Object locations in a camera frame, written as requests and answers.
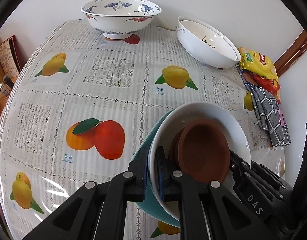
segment white wall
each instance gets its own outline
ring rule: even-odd
[[[280,78],[281,107],[290,132],[285,147],[286,181],[294,185],[302,162],[307,129],[307,51]]]
[[[90,0],[24,0],[0,30],[15,34],[28,58],[45,37],[67,20],[85,18],[80,7]],[[194,16],[244,46],[278,59],[302,28],[280,0],[150,0],[162,8],[159,24],[174,28],[180,15]]]

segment wooden frame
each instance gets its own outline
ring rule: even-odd
[[[274,63],[278,77],[286,72],[306,50],[307,34],[302,31],[292,46]]]

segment yellow snack bag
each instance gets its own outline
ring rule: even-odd
[[[274,79],[278,82],[276,68],[271,59],[256,51],[240,47],[241,54],[239,65],[241,69],[246,69],[266,79]]]

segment white bowl with blue trim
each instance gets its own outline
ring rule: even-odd
[[[92,27],[121,40],[145,28],[161,8],[147,0],[93,0],[81,7]]]
[[[229,68],[241,60],[234,44],[211,25],[195,18],[179,16],[176,35],[196,60],[216,68]]]

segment bowl rim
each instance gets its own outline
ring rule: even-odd
[[[205,42],[203,42],[201,39],[199,39],[196,35],[194,35],[191,31],[189,31],[185,26],[183,26],[182,25],[182,21],[191,21],[191,22],[196,22],[196,23],[198,23],[198,24],[201,24],[201,25],[203,25],[204,27],[207,27],[207,28],[209,28],[210,30],[212,30],[212,31],[214,31],[215,33],[217,33],[218,35],[220,35],[231,47],[232,47],[232,49],[234,50],[234,52],[236,53],[236,56],[237,56],[237,58],[236,59],[232,59],[232,58],[229,58],[229,57],[227,57],[226,55],[224,55],[224,54],[221,54],[220,52],[218,52],[217,50],[215,50],[215,49],[212,49],[212,50],[214,50],[216,53],[218,53],[218,54],[220,54],[220,55],[222,55],[222,56],[224,56],[224,57],[226,57],[226,58],[228,58],[228,59],[230,59],[230,60],[232,60],[232,61],[236,61],[236,62],[238,62],[238,61],[240,61],[241,60],[241,55],[240,55],[240,53],[239,53],[239,51],[238,51],[238,49],[236,48],[236,46],[223,34],[223,33],[221,33],[220,31],[218,31],[216,28],[214,28],[214,27],[212,27],[211,25],[209,25],[208,23],[205,23],[205,22],[203,22],[203,21],[201,21],[201,20],[198,20],[198,19],[196,19],[196,18],[192,18],[192,17],[188,17],[188,16],[179,16],[178,17],[178,24],[180,25],[181,24],[181,27],[182,28],[184,28],[185,30],[187,30],[188,32],[190,32],[193,36],[195,36],[199,41],[200,41],[200,43],[201,44],[204,44],[204,46],[206,46],[207,44],[205,43]]]
[[[154,2],[151,2],[149,0],[143,0],[144,2],[150,2],[150,3],[153,3],[154,6],[158,6],[160,8],[159,12],[158,13],[154,13],[154,14],[151,14],[151,15],[115,15],[115,14],[99,14],[99,13],[88,13],[86,12],[83,8],[86,7],[86,5],[90,2],[97,2],[97,0],[91,0],[87,3],[85,3],[83,6],[81,6],[80,10],[85,13],[85,14],[89,14],[89,15],[95,15],[95,16],[107,16],[107,17],[151,17],[151,16],[155,16],[155,15],[158,15],[162,12],[162,9],[159,5],[157,5],[156,3]]]
[[[155,134],[155,136],[154,136],[154,138],[153,138],[153,141],[152,141],[152,143],[151,143],[151,145],[150,145],[149,154],[148,154],[148,175],[149,175],[149,183],[151,183],[151,188],[152,188],[153,195],[155,196],[155,198],[156,198],[156,200],[159,202],[159,204],[163,207],[163,209],[164,209],[170,216],[172,216],[173,218],[175,218],[175,219],[177,219],[177,220],[178,220],[178,218],[176,217],[176,215],[175,215],[175,214],[172,214],[172,212],[171,212],[170,210],[168,210],[169,208],[165,205],[165,203],[164,203],[164,202],[160,199],[160,197],[159,197],[159,192],[158,192],[158,190],[157,190],[157,184],[156,184],[155,179],[153,179],[153,178],[154,178],[154,169],[155,169],[155,167],[154,167],[154,163],[155,163],[155,162],[154,162],[154,157],[153,157],[153,155],[155,155],[155,153],[154,153],[154,154],[151,154],[151,153],[153,153],[153,151],[154,151],[153,148],[157,148],[157,145],[158,145],[158,143],[159,143],[159,141],[160,141],[160,138],[161,138],[161,136],[162,136],[163,130],[167,127],[167,125],[168,125],[169,122],[170,122],[169,120],[173,118],[173,116],[175,115],[175,113],[176,113],[179,109],[182,109],[182,108],[187,107],[188,105],[194,105],[194,104],[206,104],[206,105],[215,106],[216,108],[219,108],[219,110],[226,111],[226,112],[230,115],[229,118],[231,118],[232,120],[235,120],[235,121],[236,121],[236,123],[239,125],[239,127],[240,127],[240,129],[241,129],[241,131],[242,131],[242,133],[243,133],[243,135],[244,135],[244,141],[246,142],[246,151],[248,152],[248,156],[247,156],[248,159],[244,159],[243,157],[241,157],[241,158],[244,159],[244,161],[245,161],[246,163],[248,163],[249,165],[251,165],[251,153],[250,153],[250,147],[249,147],[249,143],[248,143],[247,137],[246,137],[246,135],[245,135],[245,133],[244,133],[242,127],[241,127],[240,124],[238,123],[238,121],[231,115],[231,113],[230,113],[228,110],[226,110],[226,109],[222,108],[221,106],[218,106],[218,105],[216,105],[216,104],[214,104],[214,103],[206,102],[206,101],[192,101],[192,102],[188,102],[188,103],[185,103],[185,104],[183,104],[183,105],[177,107],[177,108],[176,108],[175,110],[173,110],[173,111],[165,118],[165,120],[161,123],[161,125],[160,125],[160,127],[158,128],[158,130],[157,130],[157,132],[156,132],[156,134]]]

